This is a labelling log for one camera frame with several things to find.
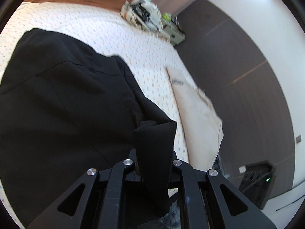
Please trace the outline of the white bedside box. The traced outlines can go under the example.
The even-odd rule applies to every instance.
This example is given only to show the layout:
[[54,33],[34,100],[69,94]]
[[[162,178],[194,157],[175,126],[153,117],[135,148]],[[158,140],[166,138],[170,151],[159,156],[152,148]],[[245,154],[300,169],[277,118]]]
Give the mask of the white bedside box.
[[162,15],[163,30],[170,36],[172,46],[176,46],[184,41],[185,33],[179,25],[177,17],[164,13]]

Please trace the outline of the beige folded garment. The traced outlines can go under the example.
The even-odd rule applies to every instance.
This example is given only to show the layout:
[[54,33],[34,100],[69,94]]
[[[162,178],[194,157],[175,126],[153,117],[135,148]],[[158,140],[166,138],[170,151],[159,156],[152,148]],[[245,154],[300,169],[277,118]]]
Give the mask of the beige folded garment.
[[189,162],[194,169],[213,167],[223,140],[223,122],[205,92],[190,84],[183,73],[166,68],[185,134]]

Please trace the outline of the black shirt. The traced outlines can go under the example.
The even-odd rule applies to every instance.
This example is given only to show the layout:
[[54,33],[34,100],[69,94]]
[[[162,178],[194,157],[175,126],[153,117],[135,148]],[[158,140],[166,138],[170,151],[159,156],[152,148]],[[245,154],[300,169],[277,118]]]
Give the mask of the black shirt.
[[163,217],[176,127],[120,57],[32,29],[1,82],[4,191],[28,226],[89,168],[109,169],[135,149],[144,185],[130,192],[127,221]]

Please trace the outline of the floral white bed sheet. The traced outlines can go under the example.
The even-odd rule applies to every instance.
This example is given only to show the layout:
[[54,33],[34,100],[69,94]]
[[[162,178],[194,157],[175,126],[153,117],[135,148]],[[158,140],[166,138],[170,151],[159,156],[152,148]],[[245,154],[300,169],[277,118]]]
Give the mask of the floral white bed sheet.
[[188,161],[188,150],[177,102],[166,68],[192,78],[177,51],[157,36],[130,26],[117,12],[60,3],[22,3],[1,32],[1,72],[23,34],[34,28],[56,31],[78,39],[104,56],[117,55],[130,68],[145,96],[177,123],[174,150]]

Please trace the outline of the black device on floor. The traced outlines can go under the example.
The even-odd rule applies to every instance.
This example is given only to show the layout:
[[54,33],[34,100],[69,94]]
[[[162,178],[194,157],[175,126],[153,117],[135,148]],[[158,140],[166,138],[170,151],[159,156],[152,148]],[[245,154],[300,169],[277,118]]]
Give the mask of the black device on floor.
[[274,185],[274,170],[269,161],[243,165],[239,168],[243,176],[238,190],[261,210]]

